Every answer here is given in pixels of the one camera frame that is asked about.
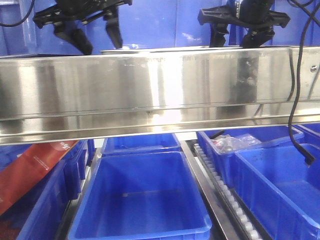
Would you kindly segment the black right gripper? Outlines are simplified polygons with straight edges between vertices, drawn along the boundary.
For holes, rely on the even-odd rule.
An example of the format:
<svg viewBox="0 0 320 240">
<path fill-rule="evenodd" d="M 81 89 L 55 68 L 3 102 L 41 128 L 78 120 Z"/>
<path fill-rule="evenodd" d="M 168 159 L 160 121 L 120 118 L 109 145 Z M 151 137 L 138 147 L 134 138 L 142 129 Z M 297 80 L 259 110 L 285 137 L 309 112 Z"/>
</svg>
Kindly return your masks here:
<svg viewBox="0 0 320 240">
<path fill-rule="evenodd" d="M 228 0 L 225 5 L 202 8 L 198 13 L 200 25 L 210 24 L 210 47 L 223 47 L 229 34 L 228 25 L 249 29 L 240 44 L 243 48 L 258 48 L 270 41 L 275 32 L 272 26 L 285 28 L 290 17 L 271 10 L 273 0 Z"/>
</svg>

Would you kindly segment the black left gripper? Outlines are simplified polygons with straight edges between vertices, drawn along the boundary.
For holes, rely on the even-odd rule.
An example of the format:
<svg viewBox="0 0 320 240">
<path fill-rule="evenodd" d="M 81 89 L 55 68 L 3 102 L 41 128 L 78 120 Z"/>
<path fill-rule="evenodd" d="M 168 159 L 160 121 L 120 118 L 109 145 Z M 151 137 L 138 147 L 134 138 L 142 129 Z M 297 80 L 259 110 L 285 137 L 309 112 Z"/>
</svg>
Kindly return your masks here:
<svg viewBox="0 0 320 240">
<path fill-rule="evenodd" d="M 119 6 L 133 4 L 132 0 L 57 0 L 56 4 L 35 13 L 38 28 L 66 21 L 89 24 L 99 18 L 106 21 L 105 30 L 116 49 L 123 47 L 119 23 Z M 84 55 L 91 55 L 93 46 L 80 28 L 55 26 L 54 35 L 77 48 Z"/>
</svg>

